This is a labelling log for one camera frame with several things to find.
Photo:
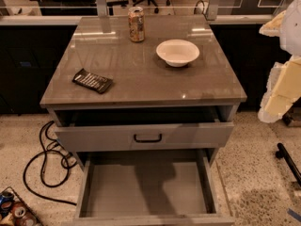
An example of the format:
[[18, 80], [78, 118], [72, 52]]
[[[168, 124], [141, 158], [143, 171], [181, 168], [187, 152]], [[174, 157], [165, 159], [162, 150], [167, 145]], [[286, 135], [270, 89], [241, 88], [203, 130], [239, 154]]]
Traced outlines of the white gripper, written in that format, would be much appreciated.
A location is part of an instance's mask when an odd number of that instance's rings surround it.
[[[259, 33], [268, 37], [278, 37], [285, 13], [286, 11], [280, 12], [264, 24]], [[262, 122], [273, 123], [280, 120], [301, 97], [301, 57], [292, 56], [284, 64], [276, 62], [270, 71], [266, 88], [258, 118]]]

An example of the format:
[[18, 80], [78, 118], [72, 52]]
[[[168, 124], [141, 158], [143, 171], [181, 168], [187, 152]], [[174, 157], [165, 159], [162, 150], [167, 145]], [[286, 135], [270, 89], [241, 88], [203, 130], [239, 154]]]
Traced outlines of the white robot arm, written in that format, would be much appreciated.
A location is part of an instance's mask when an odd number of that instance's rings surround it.
[[261, 99], [258, 118], [273, 123], [301, 98], [301, 0], [293, 0], [286, 10], [264, 24], [260, 33], [279, 37], [280, 48], [291, 55], [284, 64], [274, 64]]

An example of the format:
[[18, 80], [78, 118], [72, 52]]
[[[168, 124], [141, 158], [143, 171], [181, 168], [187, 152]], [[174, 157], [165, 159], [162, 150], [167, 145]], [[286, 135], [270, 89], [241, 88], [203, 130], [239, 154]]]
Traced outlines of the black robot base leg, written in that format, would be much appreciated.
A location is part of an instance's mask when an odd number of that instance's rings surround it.
[[277, 151], [275, 152], [275, 156], [277, 159], [285, 160], [296, 182], [301, 186], [301, 172], [293, 162], [293, 159], [291, 158], [291, 156], [289, 155], [288, 151], [286, 150], [285, 146], [282, 143], [277, 144]]

